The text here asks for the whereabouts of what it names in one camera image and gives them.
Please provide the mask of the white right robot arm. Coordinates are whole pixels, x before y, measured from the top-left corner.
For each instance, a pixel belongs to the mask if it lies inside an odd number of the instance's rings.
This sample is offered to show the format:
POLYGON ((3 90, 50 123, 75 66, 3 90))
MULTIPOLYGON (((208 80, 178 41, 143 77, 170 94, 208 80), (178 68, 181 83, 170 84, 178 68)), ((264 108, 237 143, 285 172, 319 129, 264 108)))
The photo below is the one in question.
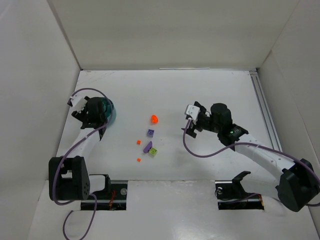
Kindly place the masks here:
POLYGON ((293 212, 312 206, 311 200, 320 193, 320 179, 308 160, 298 160, 263 145, 246 129, 233 123, 231 111, 224 103, 215 103, 207 110, 196 101, 187 105, 185 116, 184 137, 196 138, 196 132, 208 131, 215 133, 223 144, 222 149, 208 157, 230 149, 273 176, 273 180, 265 181, 251 177, 250 171, 242 171, 231 180, 217 180, 215 195, 219 205, 236 205, 262 195, 279 201, 293 212))

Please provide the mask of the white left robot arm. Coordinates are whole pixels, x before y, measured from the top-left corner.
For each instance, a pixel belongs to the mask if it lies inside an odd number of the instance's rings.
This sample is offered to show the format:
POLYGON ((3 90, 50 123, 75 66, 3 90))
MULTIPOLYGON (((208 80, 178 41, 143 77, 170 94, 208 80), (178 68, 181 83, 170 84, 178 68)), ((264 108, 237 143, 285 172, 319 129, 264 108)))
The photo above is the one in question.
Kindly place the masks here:
POLYGON ((87 200, 90 194, 110 193, 108 174, 89 174, 86 160, 116 118, 111 100, 104 97, 72 96, 67 104, 72 117, 82 123, 78 137, 63 156, 52 157, 48 163, 49 197, 58 204, 87 200))

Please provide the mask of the purple square lego brick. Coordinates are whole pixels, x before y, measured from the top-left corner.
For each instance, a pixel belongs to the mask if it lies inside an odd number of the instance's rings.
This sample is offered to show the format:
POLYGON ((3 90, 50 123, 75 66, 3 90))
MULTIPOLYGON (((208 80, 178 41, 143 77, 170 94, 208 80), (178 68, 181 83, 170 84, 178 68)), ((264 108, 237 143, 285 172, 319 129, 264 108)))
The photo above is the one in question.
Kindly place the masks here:
POLYGON ((154 129, 148 129, 148 130, 147 130, 147 136, 148 136, 148 137, 151 137, 151 138, 152 138, 152 137, 154 136, 154 133, 155 133, 155 130, 154 130, 154 129))

